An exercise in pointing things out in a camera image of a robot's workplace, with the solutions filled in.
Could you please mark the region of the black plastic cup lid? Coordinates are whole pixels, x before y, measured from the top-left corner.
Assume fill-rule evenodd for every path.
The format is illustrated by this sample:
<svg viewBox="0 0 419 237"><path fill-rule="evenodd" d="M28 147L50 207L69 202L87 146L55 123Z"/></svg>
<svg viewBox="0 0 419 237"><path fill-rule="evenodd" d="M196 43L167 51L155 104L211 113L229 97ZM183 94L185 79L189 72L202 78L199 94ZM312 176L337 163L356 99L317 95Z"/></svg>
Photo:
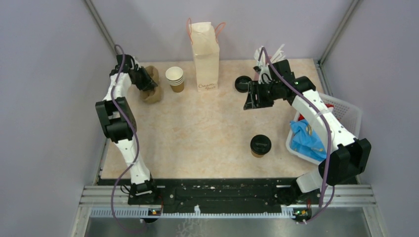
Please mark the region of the black plastic cup lid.
<svg viewBox="0 0 419 237"><path fill-rule="evenodd" d="M271 148L272 148L271 140L263 134L256 135L251 139L251 142L250 142L251 150L266 152L267 154L271 150Z"/></svg>

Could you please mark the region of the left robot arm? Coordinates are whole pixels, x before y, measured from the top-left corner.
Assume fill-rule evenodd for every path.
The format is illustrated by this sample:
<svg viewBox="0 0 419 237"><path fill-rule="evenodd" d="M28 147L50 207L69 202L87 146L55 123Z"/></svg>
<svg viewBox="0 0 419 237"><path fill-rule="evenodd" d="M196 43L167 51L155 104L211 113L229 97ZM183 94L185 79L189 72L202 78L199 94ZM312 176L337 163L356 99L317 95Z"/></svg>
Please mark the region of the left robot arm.
<svg viewBox="0 0 419 237"><path fill-rule="evenodd" d="M132 56L119 54L116 58L117 64L109 74L107 94L96 102L95 109L105 137L123 155L131 177L130 195L140 197L146 204L153 204L159 194L151 172L141 157L136 121L126 96L132 85L140 91L148 92L157 88L158 84Z"/></svg>

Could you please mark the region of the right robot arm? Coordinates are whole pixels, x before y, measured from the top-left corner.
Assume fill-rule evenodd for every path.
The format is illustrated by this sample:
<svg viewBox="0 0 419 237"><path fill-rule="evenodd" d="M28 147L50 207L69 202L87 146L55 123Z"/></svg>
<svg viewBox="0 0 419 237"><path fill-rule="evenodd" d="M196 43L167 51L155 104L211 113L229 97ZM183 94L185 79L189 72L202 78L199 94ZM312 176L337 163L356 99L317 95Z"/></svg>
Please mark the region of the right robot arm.
<svg viewBox="0 0 419 237"><path fill-rule="evenodd" d="M253 69L260 80L249 83L244 110L272 107L275 100L286 100L306 119L327 152L317 169L293 180L289 187L293 202L304 203L311 191L340 184L365 171L370 142L358 139L340 123L308 77L295 77L288 60L272 67L258 63Z"/></svg>

